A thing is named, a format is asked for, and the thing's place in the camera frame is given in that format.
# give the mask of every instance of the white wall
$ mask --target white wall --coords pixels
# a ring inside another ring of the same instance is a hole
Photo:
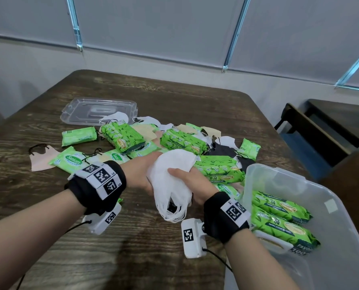
[[[331,85],[202,68],[147,58],[0,39],[0,115],[7,118],[78,69],[94,69],[173,82],[245,92],[272,125],[287,102],[301,106],[309,98],[359,105],[359,91]]]

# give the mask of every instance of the forearm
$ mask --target forearm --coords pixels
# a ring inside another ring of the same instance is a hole
[[[0,220],[0,289],[8,289],[84,213],[70,190]]]
[[[225,244],[237,285],[243,289],[299,289],[249,229],[240,230]]]

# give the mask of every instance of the person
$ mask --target person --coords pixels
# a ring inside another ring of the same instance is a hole
[[[154,152],[120,165],[126,186],[142,188],[153,195],[147,170],[160,156]],[[168,169],[204,205],[218,190],[196,168],[189,172]],[[85,212],[70,189],[0,220],[0,290],[9,289]],[[294,290],[298,286],[280,264],[245,228],[224,244],[237,285],[243,289]]]

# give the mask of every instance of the dark wood tabletop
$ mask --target dark wood tabletop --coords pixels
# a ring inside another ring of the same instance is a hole
[[[359,147],[359,105],[310,99],[308,106],[352,144]]]
[[[0,219],[61,190],[68,173],[59,168],[31,172],[28,148],[47,143],[62,151],[61,132],[83,126],[60,120],[77,97],[137,102],[140,116],[166,123],[190,122],[261,145],[257,162],[302,174],[292,152],[245,93],[183,83],[79,70],[8,118],[0,126]],[[105,140],[75,145],[91,153],[113,147]],[[223,289],[225,267],[211,254],[187,259],[181,225],[166,222],[153,198],[126,189],[122,211],[100,236],[80,227],[64,235],[27,272],[21,289]],[[203,219],[193,204],[187,218]],[[207,237],[210,250],[225,258],[223,246]]]

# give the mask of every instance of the plastic container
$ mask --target plastic container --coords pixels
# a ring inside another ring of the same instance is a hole
[[[75,98],[62,110],[60,119],[66,124],[100,126],[100,119],[118,111],[127,114],[131,124],[138,114],[137,104],[131,100]]]
[[[244,193],[239,198],[250,210],[252,190],[296,202],[313,215],[302,225],[321,243],[312,253],[300,256],[288,250],[276,253],[269,248],[301,289],[359,290],[359,234],[332,191],[301,175],[261,164],[248,167]]]

